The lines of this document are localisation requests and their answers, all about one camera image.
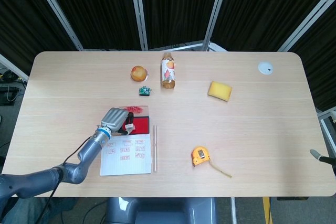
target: white paper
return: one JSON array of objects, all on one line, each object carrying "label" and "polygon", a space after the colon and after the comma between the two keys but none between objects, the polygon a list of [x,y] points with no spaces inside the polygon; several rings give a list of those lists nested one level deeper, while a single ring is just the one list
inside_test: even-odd
[{"label": "white paper", "polygon": [[152,172],[150,134],[113,136],[101,150],[100,176]]}]

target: yellow tape measure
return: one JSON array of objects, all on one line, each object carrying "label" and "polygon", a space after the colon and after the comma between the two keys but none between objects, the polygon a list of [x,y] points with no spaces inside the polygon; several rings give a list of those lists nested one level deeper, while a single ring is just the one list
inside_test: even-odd
[{"label": "yellow tape measure", "polygon": [[227,176],[229,178],[232,178],[232,176],[230,174],[225,173],[218,166],[214,165],[211,162],[209,152],[208,152],[208,150],[205,147],[198,146],[198,147],[194,148],[191,156],[192,156],[192,159],[193,159],[193,165],[194,166],[199,165],[199,164],[201,164],[201,163],[203,163],[205,161],[209,161],[209,164],[212,166],[212,168],[214,168],[217,171],[221,172],[225,176]]}]

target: black curtain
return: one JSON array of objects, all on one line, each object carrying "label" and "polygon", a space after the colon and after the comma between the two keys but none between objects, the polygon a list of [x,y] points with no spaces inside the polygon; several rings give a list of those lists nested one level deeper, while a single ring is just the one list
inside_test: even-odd
[{"label": "black curtain", "polygon": [[214,0],[143,0],[149,48],[203,40]]},{"label": "black curtain", "polygon": [[315,106],[336,106],[336,2],[290,49],[303,63]]},{"label": "black curtain", "polygon": [[29,74],[42,51],[76,50],[46,0],[0,0],[0,53]]},{"label": "black curtain", "polygon": [[141,49],[133,0],[57,1],[85,49]]},{"label": "black curtain", "polygon": [[223,0],[211,41],[229,51],[277,51],[319,0]]}]

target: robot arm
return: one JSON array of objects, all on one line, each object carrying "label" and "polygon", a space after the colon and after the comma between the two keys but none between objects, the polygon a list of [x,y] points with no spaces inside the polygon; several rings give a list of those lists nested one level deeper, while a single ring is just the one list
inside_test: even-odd
[{"label": "robot arm", "polygon": [[79,164],[63,163],[51,169],[26,175],[0,174],[0,199],[16,194],[30,198],[53,190],[61,182],[80,184],[84,181],[92,161],[99,154],[113,132],[118,131],[128,117],[128,111],[111,108],[101,125],[78,153]]}]

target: bottle label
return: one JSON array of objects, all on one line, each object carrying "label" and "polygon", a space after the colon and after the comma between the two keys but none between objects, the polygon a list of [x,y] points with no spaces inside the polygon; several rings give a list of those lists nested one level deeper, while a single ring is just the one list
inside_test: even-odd
[{"label": "bottle label", "polygon": [[173,60],[162,60],[162,81],[175,81],[175,64]]}]

